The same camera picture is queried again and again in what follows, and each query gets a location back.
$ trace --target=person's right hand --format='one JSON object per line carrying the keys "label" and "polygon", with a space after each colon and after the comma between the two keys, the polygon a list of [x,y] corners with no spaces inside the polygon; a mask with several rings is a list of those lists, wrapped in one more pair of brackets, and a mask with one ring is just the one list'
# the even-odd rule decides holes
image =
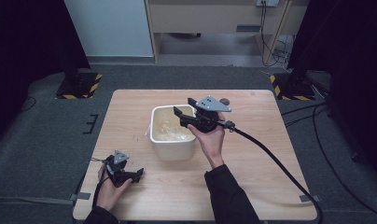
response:
{"label": "person's right hand", "polygon": [[[224,116],[218,112],[218,117],[224,120]],[[210,133],[202,133],[191,124],[188,125],[188,129],[198,138],[201,144],[203,154],[209,160],[212,169],[224,164],[221,156],[221,149],[223,147],[224,129],[218,126]]]}

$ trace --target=black sleeve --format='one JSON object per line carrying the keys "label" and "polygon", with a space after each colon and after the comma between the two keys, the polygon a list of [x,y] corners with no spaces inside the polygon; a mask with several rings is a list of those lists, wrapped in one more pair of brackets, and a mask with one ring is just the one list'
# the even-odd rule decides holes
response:
{"label": "black sleeve", "polygon": [[258,215],[227,165],[205,174],[217,224],[260,223]]}
{"label": "black sleeve", "polygon": [[104,208],[94,206],[84,221],[84,224],[119,224],[119,221]]}

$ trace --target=person's left hand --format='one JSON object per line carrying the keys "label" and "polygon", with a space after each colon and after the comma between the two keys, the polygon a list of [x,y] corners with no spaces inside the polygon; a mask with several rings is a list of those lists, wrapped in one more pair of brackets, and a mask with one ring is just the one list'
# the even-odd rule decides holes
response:
{"label": "person's left hand", "polygon": [[[101,169],[98,172],[98,179],[101,179],[102,172],[104,171],[104,165],[101,166]],[[132,179],[128,179],[121,185],[121,187],[116,188],[113,185],[113,182],[108,178],[107,173],[104,174],[104,184],[101,186],[101,189],[98,193],[98,200],[96,205],[103,207],[105,210],[110,211],[116,205],[119,197],[122,193],[131,185]]]}

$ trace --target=wall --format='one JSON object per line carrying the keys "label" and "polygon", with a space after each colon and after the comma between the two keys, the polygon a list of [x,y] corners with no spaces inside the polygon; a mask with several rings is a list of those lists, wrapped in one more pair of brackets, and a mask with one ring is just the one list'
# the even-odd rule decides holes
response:
{"label": "wall", "polygon": [[153,57],[145,1],[64,2],[87,56]]}

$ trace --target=hand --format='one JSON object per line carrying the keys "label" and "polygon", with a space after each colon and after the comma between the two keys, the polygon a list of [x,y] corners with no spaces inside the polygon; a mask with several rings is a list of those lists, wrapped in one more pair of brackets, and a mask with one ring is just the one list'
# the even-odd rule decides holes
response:
{"label": "hand", "polygon": [[[98,178],[101,179],[102,172],[104,171],[104,165],[98,172]],[[116,205],[119,197],[122,193],[131,185],[132,179],[128,179],[121,185],[121,187],[116,188],[110,178],[108,178],[107,173],[104,174],[104,184],[98,193],[98,200],[96,202],[97,206],[103,207],[105,210],[110,211]]]}
{"label": "hand", "polygon": [[[224,116],[218,112],[218,117],[224,120]],[[224,129],[217,125],[217,127],[210,133],[202,133],[191,124],[188,125],[188,129],[198,138],[201,144],[202,152],[205,154],[206,159],[212,166],[212,169],[224,164],[221,156],[221,149],[223,147]]]}

